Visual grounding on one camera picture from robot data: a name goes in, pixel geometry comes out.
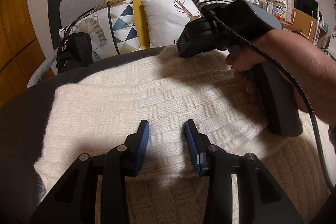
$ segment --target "cream knit fabric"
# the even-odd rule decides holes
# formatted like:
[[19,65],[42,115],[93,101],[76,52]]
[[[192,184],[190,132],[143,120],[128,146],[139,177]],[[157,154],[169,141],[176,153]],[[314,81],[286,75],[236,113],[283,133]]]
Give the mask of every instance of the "cream knit fabric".
[[[127,183],[131,223],[202,223],[208,179],[195,177],[184,137],[185,121],[194,119],[199,131],[227,152],[255,153],[304,221],[311,220],[328,191],[307,115],[301,114],[305,129],[300,137],[270,134],[266,119],[224,59],[219,51],[178,58],[176,47],[169,47],[158,56],[59,87],[42,157],[35,164],[46,192],[78,155],[108,152],[146,119],[150,137],[144,165]],[[332,151],[327,161],[335,166],[327,126],[319,125],[326,150]]]

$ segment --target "white pillow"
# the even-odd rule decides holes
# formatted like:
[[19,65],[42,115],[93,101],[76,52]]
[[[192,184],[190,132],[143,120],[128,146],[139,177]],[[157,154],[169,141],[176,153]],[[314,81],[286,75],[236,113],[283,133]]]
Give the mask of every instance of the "white pillow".
[[[70,34],[86,32],[91,36],[93,62],[134,52],[140,48],[140,40],[134,24],[133,0],[125,0],[110,7],[110,19],[108,11],[108,8],[104,8],[88,15],[79,20],[70,31]],[[59,35],[63,38],[64,29],[59,30]]]
[[185,25],[201,17],[192,0],[142,0],[150,48],[176,44]]

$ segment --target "deer illustration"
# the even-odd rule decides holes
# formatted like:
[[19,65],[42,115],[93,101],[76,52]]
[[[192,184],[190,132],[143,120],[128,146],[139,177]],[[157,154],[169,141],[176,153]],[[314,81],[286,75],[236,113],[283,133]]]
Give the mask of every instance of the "deer illustration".
[[199,15],[197,15],[197,16],[193,16],[193,15],[192,15],[192,14],[185,8],[185,7],[184,7],[184,2],[185,2],[185,1],[180,2],[179,0],[175,0],[175,1],[174,1],[174,6],[175,6],[176,8],[178,8],[178,11],[179,11],[179,12],[184,13],[184,14],[187,15],[187,17],[190,19],[188,23],[192,22],[192,21],[195,20],[195,19],[198,19],[198,18],[202,17],[202,14],[199,14]]

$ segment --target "knitted blanket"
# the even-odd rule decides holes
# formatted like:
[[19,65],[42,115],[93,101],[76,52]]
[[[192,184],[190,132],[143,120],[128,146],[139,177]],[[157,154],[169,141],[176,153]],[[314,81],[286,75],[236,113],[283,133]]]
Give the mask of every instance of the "knitted blanket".
[[[184,123],[193,119],[211,143],[227,152],[255,153],[304,221],[310,221],[329,192],[309,118],[300,114],[304,133],[299,137],[270,134],[255,99],[244,92],[243,82],[234,78],[224,59],[225,53],[219,51],[183,59],[176,47],[168,47],[158,56],[59,87],[42,156],[35,164],[46,192],[81,153],[108,152],[146,119],[150,137],[142,171],[127,181],[131,223],[202,223],[208,178],[196,177],[184,136]],[[335,166],[328,127],[320,121],[319,126],[327,162]],[[99,191],[97,196],[99,223]],[[233,206],[237,223],[236,195]]]

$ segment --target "wooden cabinet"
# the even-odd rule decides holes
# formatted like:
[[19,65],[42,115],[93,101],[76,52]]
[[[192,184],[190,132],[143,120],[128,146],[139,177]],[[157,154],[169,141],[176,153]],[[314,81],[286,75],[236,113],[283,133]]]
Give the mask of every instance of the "wooden cabinet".
[[0,107],[26,90],[44,60],[27,0],[0,0]]

